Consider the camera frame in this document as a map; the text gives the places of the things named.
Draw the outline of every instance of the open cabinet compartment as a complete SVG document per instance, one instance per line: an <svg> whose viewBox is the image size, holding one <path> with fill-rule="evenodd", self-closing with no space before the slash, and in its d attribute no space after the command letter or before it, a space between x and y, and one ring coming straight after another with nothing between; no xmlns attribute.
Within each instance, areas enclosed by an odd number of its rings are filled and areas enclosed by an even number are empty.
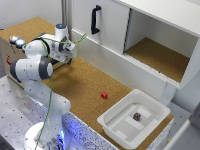
<svg viewBox="0 0 200 150"><path fill-rule="evenodd" d="M192 56L199 51L198 37L131 9L125 55L128 54L184 86L198 72Z"/></svg>

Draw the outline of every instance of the white robotic arm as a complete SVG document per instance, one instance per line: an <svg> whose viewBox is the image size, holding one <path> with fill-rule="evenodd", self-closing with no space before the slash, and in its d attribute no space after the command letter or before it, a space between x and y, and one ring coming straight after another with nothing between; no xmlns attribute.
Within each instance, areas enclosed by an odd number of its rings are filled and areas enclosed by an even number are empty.
<svg viewBox="0 0 200 150"><path fill-rule="evenodd" d="M13 61L10 65L10 72L18 82L24 83L24 90L32 100L38 101L48 108L51 89L41 82L41 80L50 78L53 73L53 66L47 56L49 55L59 62L69 63L72 58L76 57L75 44L68 39L67 27L58 24L55 28L55 36L43 34L23 46L23 51L27 58ZM69 100L52 92L51 109L39 140L38 150L56 149L49 146L49 143L55 142L57 135L62 132L62 115L68 113L70 107ZM60 150L66 149L63 144L58 144L56 147Z"/></svg>

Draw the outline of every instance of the white cabinet front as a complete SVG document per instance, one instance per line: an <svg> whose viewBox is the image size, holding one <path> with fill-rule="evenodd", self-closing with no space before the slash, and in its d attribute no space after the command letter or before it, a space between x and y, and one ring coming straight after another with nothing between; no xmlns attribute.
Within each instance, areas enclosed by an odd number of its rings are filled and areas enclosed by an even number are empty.
<svg viewBox="0 0 200 150"><path fill-rule="evenodd" d="M113 0L73 0L72 28L122 54L129 11L128 7Z"/></svg>

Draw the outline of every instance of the red object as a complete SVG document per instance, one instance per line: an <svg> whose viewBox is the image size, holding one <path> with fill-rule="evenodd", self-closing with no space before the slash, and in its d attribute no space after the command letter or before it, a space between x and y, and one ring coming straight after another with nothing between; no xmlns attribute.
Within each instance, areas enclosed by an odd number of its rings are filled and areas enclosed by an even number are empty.
<svg viewBox="0 0 200 150"><path fill-rule="evenodd" d="M6 62L7 62L9 65L11 64L10 56L8 56Z"/></svg>
<svg viewBox="0 0 200 150"><path fill-rule="evenodd" d="M103 99L108 98L108 93L102 92L102 93L101 93L101 97L102 97Z"/></svg>

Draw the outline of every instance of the black handle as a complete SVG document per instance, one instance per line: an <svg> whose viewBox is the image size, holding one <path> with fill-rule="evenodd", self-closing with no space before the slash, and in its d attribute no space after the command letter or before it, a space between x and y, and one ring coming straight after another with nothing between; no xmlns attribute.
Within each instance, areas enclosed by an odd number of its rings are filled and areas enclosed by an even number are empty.
<svg viewBox="0 0 200 150"><path fill-rule="evenodd" d="M101 10L101 7L98 5L96 5L96 8L92 10L92 24L91 24L92 34L100 32L100 30L96 28L96 12L99 10Z"/></svg>

